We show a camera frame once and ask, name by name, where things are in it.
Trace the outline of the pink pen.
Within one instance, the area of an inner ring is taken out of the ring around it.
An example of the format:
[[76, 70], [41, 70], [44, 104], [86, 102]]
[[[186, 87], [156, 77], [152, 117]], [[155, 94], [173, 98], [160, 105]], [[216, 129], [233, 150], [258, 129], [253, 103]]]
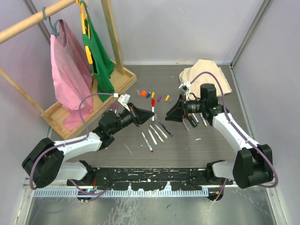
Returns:
[[189, 130], [189, 127], [187, 126], [187, 124], [186, 124], [185, 122], [183, 122], [183, 124], [184, 124], [186, 130], [187, 130], [187, 131], [190, 131], [190, 130]]

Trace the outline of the orange black highlighter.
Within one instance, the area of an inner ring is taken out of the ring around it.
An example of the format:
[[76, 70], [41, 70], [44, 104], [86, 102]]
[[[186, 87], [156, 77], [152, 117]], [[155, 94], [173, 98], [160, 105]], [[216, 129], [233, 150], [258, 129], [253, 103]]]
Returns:
[[197, 122], [195, 121], [192, 115], [189, 115], [188, 120], [194, 128], [197, 127]]

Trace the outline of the red cap marker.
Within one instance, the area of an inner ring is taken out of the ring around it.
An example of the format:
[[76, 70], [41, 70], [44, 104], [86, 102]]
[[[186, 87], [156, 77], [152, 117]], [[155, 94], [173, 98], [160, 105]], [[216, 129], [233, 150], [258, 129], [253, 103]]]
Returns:
[[[152, 99], [151, 100], [151, 109], [152, 109], [152, 112], [155, 113], [155, 99]], [[153, 114], [152, 118], [151, 118], [151, 121], [154, 121], [155, 120], [155, 114]]]

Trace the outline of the dark purple marker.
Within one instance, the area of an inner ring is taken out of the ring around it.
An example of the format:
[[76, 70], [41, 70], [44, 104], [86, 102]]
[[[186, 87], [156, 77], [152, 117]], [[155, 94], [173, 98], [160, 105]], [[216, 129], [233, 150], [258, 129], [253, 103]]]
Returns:
[[162, 128], [168, 133], [168, 135], [170, 137], [173, 137], [172, 133], [167, 129], [167, 127], [161, 121], [158, 120], [158, 122], [162, 126]]

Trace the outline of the teal cap marker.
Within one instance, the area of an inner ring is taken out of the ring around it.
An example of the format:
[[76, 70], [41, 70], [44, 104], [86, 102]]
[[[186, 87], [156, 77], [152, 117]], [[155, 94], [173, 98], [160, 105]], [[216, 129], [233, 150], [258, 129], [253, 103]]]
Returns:
[[148, 132], [149, 132], [149, 134], [150, 134], [150, 137], [151, 137], [151, 139], [152, 139], [154, 145], [157, 146], [158, 143], [157, 143], [157, 141], [156, 141], [156, 139], [155, 139], [153, 133], [151, 132], [151, 130], [150, 130], [149, 128], [148, 128]]

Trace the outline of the white grey marker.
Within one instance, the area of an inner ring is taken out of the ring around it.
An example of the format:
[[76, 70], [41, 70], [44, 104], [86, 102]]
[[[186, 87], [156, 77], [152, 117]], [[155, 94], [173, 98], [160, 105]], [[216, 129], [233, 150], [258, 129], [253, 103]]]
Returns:
[[163, 137], [165, 139], [168, 139], [168, 136], [163, 132], [163, 130], [157, 125], [155, 124], [155, 127], [157, 128], [157, 130], [163, 135]]

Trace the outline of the orange highlighter cap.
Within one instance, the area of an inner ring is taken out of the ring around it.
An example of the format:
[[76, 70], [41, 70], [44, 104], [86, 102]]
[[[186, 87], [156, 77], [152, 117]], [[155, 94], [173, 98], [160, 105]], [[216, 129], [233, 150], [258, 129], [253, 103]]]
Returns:
[[147, 94], [147, 92], [146, 92], [146, 91], [142, 91], [142, 92], [141, 92], [141, 96], [142, 96], [142, 97], [145, 97], [145, 96], [146, 96], [146, 94]]

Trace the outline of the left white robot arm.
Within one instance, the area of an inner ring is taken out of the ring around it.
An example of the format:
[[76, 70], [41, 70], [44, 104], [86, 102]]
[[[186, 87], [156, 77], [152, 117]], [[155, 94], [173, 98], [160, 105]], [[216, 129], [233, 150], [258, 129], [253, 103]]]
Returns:
[[154, 112], [137, 108], [132, 103], [128, 103], [128, 109], [119, 114], [106, 111], [98, 126], [87, 136], [57, 142], [50, 138], [40, 140], [22, 162], [22, 168], [35, 184], [35, 188], [45, 188], [52, 182], [61, 180], [73, 180], [77, 185], [88, 186], [96, 177], [95, 169], [84, 160], [69, 160], [107, 148], [114, 141], [115, 133], [130, 124], [138, 127], [154, 115]]

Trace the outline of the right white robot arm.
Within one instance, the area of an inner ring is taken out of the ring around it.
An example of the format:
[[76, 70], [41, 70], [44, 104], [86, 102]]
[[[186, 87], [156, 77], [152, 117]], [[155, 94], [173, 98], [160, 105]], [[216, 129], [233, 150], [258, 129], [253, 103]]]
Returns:
[[179, 89], [176, 104], [167, 112], [166, 121], [182, 122], [189, 114], [201, 113], [207, 122], [218, 130], [236, 152], [235, 161], [210, 162], [205, 168], [206, 180], [215, 185], [222, 178], [235, 181], [238, 187], [245, 189], [260, 186], [273, 181], [272, 150], [269, 145], [260, 145], [247, 135], [235, 122], [229, 110], [218, 102], [214, 84], [200, 86], [200, 98], [190, 100], [190, 83], [184, 82]]

